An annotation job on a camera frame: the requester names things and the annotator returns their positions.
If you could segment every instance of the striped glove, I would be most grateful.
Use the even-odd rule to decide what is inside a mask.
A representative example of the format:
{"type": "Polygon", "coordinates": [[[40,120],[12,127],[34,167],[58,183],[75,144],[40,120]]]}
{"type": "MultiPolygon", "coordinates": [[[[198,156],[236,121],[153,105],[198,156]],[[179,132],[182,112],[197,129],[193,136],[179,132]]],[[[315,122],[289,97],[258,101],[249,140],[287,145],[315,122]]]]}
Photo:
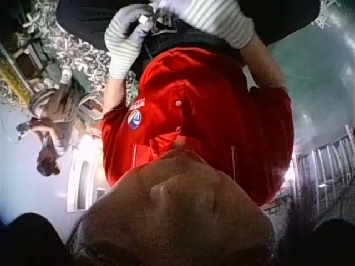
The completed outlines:
{"type": "Polygon", "coordinates": [[[111,56],[110,76],[125,79],[136,61],[144,38],[151,30],[152,22],[138,24],[131,35],[129,26],[138,21],[141,15],[152,16],[153,8],[147,4],[132,4],[120,9],[105,32],[105,44],[111,56]]]}
{"type": "Polygon", "coordinates": [[[160,0],[159,8],[236,49],[246,46],[254,34],[253,20],[243,15],[237,0],[160,0]]]}

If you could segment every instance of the dark hair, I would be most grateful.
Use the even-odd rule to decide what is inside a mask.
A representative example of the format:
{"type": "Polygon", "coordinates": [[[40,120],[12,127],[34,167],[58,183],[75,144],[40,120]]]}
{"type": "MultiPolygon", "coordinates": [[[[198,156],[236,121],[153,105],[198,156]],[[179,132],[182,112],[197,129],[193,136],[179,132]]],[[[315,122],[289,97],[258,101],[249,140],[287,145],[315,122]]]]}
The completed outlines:
{"type": "Polygon", "coordinates": [[[37,171],[40,172],[42,176],[51,176],[60,174],[60,169],[58,168],[57,162],[44,159],[37,165],[37,171]]]}

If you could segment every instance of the glove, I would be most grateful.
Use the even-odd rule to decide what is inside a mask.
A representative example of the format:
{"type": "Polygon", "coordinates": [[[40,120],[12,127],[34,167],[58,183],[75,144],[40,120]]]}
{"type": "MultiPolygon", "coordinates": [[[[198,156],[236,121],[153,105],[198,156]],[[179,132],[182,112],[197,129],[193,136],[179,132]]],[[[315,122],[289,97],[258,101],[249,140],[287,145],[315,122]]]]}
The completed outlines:
{"type": "Polygon", "coordinates": [[[144,38],[153,23],[139,23],[131,35],[129,26],[138,21],[141,15],[152,16],[153,8],[147,4],[132,4],[120,9],[110,22],[105,32],[105,44],[111,56],[110,76],[125,79],[128,71],[140,54],[144,38]]]}
{"type": "Polygon", "coordinates": [[[253,20],[243,15],[237,0],[160,0],[158,7],[236,49],[246,46],[254,34],[253,20]]]}

